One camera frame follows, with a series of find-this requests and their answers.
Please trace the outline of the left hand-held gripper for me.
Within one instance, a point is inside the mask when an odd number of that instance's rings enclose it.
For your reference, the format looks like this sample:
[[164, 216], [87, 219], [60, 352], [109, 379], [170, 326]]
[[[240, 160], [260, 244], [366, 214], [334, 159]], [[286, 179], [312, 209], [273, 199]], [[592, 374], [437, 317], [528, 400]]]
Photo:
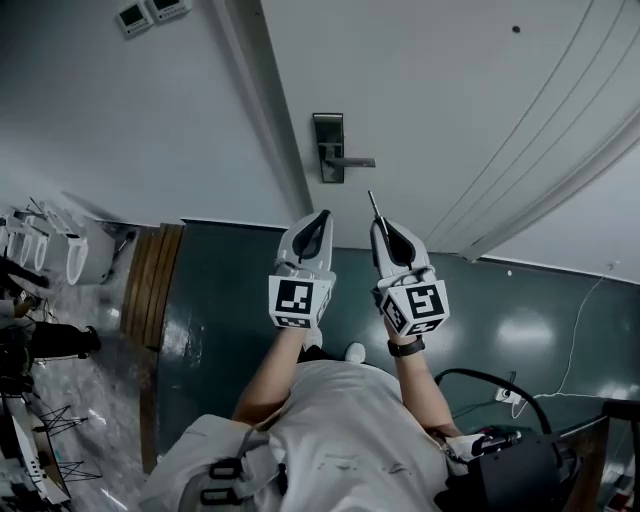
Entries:
[[334, 221], [329, 210], [305, 216], [280, 239], [269, 276], [269, 315], [279, 328], [315, 329], [332, 297]]

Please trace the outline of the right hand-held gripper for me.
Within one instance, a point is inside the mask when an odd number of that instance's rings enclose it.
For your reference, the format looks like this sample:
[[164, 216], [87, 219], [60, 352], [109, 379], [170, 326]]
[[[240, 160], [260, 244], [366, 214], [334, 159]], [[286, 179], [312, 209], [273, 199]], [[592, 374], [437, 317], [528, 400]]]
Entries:
[[450, 316], [445, 282], [417, 235], [395, 221], [385, 224], [370, 228], [374, 266], [384, 278], [375, 288], [377, 307], [400, 337], [433, 332]]

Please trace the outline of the thin key rod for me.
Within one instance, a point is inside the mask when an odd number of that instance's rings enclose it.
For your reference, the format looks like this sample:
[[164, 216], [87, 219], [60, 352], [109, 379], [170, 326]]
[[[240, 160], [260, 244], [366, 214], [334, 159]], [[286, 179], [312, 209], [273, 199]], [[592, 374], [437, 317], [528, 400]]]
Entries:
[[373, 194], [373, 192], [371, 190], [367, 191], [368, 193], [368, 197], [369, 197], [369, 201], [371, 203], [373, 212], [374, 212], [374, 218], [376, 219], [376, 221], [378, 221], [382, 226], [383, 226], [383, 230], [386, 230], [386, 221], [384, 219], [384, 216], [381, 215], [381, 212], [378, 208], [377, 202], [375, 200], [375, 196]]

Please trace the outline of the person's right forearm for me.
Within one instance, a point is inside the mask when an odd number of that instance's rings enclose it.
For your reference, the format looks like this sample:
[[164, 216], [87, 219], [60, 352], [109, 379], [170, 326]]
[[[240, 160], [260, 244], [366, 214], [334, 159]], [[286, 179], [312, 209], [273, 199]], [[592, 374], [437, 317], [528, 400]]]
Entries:
[[[399, 337], [388, 332], [394, 343], [410, 343], [416, 336]], [[462, 433], [456, 427], [449, 405], [435, 383], [428, 367], [424, 350], [404, 358], [394, 358], [404, 406], [428, 433], [444, 437], [457, 437]]]

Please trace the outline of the person's left forearm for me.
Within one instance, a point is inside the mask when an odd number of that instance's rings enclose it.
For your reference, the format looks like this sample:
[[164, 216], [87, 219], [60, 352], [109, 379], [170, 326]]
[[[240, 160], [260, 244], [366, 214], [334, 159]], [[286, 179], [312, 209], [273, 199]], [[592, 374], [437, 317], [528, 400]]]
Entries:
[[285, 328], [278, 331], [249, 384], [241, 394], [232, 420], [256, 425], [267, 420], [286, 402], [307, 331]]

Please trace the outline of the black door lock plate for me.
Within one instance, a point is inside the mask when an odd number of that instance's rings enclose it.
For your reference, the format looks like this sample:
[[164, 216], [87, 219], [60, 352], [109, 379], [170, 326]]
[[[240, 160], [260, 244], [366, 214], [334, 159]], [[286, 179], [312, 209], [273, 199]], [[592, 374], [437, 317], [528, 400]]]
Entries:
[[322, 182], [325, 184], [343, 184], [344, 168], [332, 163], [333, 160], [344, 157], [343, 115], [314, 113], [312, 121]]

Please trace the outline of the black wristwatch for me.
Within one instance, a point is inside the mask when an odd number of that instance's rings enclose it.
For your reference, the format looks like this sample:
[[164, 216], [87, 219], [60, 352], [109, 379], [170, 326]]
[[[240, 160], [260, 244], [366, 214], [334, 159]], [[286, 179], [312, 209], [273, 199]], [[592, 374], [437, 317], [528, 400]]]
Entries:
[[410, 343], [398, 344], [392, 340], [387, 342], [388, 351], [394, 358], [404, 358], [419, 353], [425, 349], [421, 336], [416, 336]]

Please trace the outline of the wooden plank ramp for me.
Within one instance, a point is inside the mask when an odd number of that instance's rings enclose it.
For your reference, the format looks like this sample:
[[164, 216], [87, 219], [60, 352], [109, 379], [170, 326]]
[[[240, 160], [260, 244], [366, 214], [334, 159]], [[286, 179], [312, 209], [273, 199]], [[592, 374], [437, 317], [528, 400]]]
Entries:
[[140, 453], [143, 471], [157, 464], [157, 373], [165, 312], [184, 227], [143, 227], [136, 237], [122, 303], [120, 332], [138, 359]]

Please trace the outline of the person's white shirt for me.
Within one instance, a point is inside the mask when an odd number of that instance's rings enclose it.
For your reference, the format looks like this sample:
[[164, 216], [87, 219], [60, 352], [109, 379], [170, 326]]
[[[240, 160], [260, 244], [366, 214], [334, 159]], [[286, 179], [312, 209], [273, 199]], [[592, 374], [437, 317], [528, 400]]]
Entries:
[[301, 364], [276, 416], [189, 426], [145, 483], [141, 512], [440, 512], [452, 463], [368, 365]]

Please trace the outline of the black equipment box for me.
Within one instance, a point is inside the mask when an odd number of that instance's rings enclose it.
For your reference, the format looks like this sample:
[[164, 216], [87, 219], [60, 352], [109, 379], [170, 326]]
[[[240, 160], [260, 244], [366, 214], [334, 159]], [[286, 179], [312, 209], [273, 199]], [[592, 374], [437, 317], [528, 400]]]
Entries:
[[452, 463], [442, 512], [562, 512], [582, 460], [576, 451], [530, 429], [486, 428], [481, 455]]

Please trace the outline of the brown wooden furniture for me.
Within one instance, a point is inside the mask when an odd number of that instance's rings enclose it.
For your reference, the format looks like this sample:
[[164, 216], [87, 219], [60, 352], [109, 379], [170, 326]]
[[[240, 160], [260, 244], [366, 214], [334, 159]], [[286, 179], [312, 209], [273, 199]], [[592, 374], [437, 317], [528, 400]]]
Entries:
[[635, 477], [640, 476], [640, 401], [606, 400], [599, 416], [572, 427], [562, 436], [562, 439], [582, 460], [562, 512], [596, 512], [612, 420], [625, 421], [629, 424], [633, 442], [634, 473]]

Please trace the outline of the white wall thermostat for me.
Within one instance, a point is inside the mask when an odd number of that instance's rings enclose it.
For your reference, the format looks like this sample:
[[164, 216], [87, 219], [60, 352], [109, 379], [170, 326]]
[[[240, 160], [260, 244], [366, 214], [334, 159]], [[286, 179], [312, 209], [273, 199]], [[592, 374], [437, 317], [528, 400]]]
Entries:
[[143, 0], [130, 0], [123, 4], [115, 19], [126, 39], [139, 36], [154, 24]]
[[189, 13], [193, 0], [144, 0], [144, 3], [155, 21], [165, 23]]

